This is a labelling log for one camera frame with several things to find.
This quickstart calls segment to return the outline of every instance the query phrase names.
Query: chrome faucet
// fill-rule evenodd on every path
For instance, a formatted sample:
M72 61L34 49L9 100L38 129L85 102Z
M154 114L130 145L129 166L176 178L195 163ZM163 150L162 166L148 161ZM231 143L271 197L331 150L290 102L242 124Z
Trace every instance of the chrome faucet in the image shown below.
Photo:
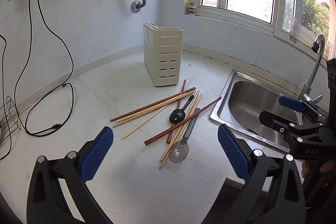
M305 84L300 92L300 95L298 97L298 100L302 100L302 101L311 101L313 103L318 103L320 101L322 101L323 99L323 95L320 95L318 97L316 97L315 99L311 98L309 96L309 93L311 91L311 85L313 84L314 82L314 79L316 77L316 74L319 70L319 67L320 67L320 64L321 64L321 61L322 61L322 58L323 58L323 53L324 53L324 46L325 46L325 38L324 38L324 35L319 33L316 37L315 37L315 40L313 41L313 44L311 45L311 49L317 53L319 51L319 55L317 56L317 60L316 60L316 63L315 63L315 67L310 75L310 78L307 82L307 84Z

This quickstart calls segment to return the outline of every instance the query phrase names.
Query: black spoon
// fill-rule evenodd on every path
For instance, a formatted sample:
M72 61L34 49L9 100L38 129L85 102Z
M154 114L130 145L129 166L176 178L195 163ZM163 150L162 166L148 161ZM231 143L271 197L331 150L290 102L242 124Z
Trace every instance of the black spoon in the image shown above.
M173 124L177 124L184 120L185 118L185 112L184 110L187 108L187 106L190 104L190 102L193 100L195 96L191 95L185 105L182 109L175 109L169 116L169 121Z

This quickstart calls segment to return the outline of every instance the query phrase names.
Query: sink rim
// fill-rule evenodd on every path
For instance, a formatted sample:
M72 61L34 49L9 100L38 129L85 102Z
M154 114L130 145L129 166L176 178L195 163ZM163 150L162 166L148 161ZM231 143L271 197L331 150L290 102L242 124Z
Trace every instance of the sink rim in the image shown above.
M234 79L236 78L236 76L239 76L241 78L243 78L243 80L237 80L237 81L234 81ZM247 82L252 82L252 83L255 83L263 88L266 88L278 95L284 95L284 96L287 96L287 97L291 97L291 98L295 98L295 95L292 95L290 94L290 92L285 92L283 91L283 88L272 83L273 85L270 85L268 83L266 83L265 81L267 81L266 79L265 80L260 80L258 78L257 75L256 76L251 76L251 75L248 75L246 74L245 72L241 72L241 71L238 71L236 69L233 69L230 73L230 76L228 77L226 83L225 83L225 86L224 86L224 89L221 93L221 97L222 99L220 99L215 107L213 108L211 114L210 114L210 120L214 123L220 123L220 124L223 124L225 123L228 127L230 127L231 129L234 129L235 131L238 131L239 133L242 133L244 135L247 135L248 137L254 139L254 140L257 140L259 142L262 142L262 143L265 143L271 147L274 147L278 150L281 150L285 153L288 153L289 152L289 149L282 146L282 145L279 145L277 143L274 143L268 139L265 139L263 137L260 137L258 135L255 135L249 131L247 131L246 129L244 129L242 126L237 126L236 124L233 124L232 123L232 118L230 119L231 121L225 121L223 120L222 118L220 118L219 116L219 113L222 111L222 109L226 106L226 109L230 112L230 115L231 114L231 111L230 111L230 108L228 106L228 101L229 101L229 97L230 97L230 94L232 92L232 88L233 88L233 85L239 81L247 81ZM301 118L301 113L299 112L295 112L296 113L296 116L297 116L297 119L299 121L299 124L302 124L302 118Z

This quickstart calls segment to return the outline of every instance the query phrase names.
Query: blue textured pad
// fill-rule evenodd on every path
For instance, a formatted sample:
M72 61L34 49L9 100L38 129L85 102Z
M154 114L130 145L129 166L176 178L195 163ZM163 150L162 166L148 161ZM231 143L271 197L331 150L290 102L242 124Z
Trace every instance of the blue textured pad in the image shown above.
M81 163L80 177L84 183L93 179L112 143L113 131L111 128L107 128Z
M280 96L278 101L281 106L293 109L297 112L305 111L305 105L298 100L286 96Z
M236 175L248 182L250 180L249 161L223 125L218 128L218 140Z

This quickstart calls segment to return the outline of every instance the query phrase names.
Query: sink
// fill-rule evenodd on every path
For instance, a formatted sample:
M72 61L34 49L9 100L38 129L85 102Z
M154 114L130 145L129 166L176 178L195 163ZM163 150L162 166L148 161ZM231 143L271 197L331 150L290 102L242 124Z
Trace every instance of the sink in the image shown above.
M260 112L267 110L276 115L302 124L301 113L279 105L281 95L294 98L294 94L281 90L243 72L232 70L210 115L214 122L225 123L230 128L276 149L289 152L283 134L274 131L259 121Z

